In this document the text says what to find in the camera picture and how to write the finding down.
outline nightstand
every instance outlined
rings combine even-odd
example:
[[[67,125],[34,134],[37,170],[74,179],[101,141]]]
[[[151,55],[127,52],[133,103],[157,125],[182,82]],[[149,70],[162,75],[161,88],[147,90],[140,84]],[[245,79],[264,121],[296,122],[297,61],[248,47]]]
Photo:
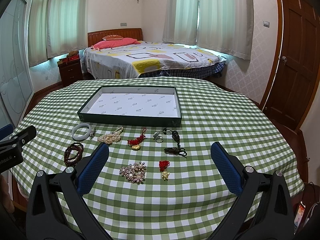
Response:
[[[63,87],[67,87],[76,81],[83,80],[80,59],[58,65]]]

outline curtain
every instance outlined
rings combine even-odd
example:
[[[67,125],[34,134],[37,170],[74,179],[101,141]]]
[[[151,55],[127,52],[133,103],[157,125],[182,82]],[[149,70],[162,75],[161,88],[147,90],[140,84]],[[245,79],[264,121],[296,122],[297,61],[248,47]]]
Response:
[[[163,41],[196,44],[199,0],[167,0]]]
[[[32,0],[28,23],[28,60],[33,67],[47,61],[47,4],[48,0]]]
[[[197,46],[250,59],[253,0],[200,0]]]
[[[47,24],[48,57],[87,48],[87,0],[51,0]]]

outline metal screw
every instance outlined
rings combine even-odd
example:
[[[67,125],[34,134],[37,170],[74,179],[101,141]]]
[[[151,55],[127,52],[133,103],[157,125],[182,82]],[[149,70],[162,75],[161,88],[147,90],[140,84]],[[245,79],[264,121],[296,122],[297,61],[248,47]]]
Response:
[[[71,173],[73,172],[74,168],[73,167],[68,167],[66,168],[66,173]]]
[[[247,166],[247,167],[245,168],[245,170],[246,170],[248,173],[253,173],[254,168],[252,168],[251,166]]]
[[[276,175],[281,177],[283,174],[282,174],[282,171],[276,171]]]
[[[37,172],[37,176],[38,176],[38,177],[41,177],[42,175],[43,175],[43,171],[38,171],[38,172]]]

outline light switch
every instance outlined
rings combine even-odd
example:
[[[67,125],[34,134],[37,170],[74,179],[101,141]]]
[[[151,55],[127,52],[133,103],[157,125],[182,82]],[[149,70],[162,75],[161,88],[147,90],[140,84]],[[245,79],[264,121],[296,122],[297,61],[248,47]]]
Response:
[[[265,26],[265,27],[270,27],[270,22],[267,22],[267,21],[263,21],[263,26]]]

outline wooden headboard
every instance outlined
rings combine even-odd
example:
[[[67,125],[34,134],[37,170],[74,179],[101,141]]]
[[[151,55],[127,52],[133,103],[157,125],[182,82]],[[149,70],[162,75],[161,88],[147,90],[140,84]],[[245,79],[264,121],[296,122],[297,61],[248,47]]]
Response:
[[[132,28],[132,29],[114,29],[114,30],[105,30],[88,33],[88,47],[102,41],[102,38],[107,35],[120,35],[124,38],[133,38],[138,41],[142,41],[142,30],[141,28]]]

